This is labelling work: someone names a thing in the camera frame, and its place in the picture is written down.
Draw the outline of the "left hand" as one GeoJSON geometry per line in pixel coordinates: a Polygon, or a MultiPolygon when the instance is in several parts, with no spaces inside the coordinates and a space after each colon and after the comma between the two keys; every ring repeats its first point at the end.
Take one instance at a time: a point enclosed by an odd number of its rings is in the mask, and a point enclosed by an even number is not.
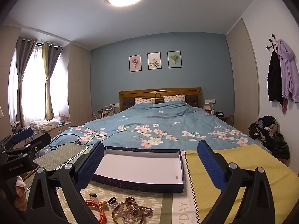
{"type": "Polygon", "coordinates": [[[26,199],[26,184],[20,176],[17,176],[15,185],[16,199],[14,201],[15,207],[20,211],[26,211],[27,199],[26,199]]]}

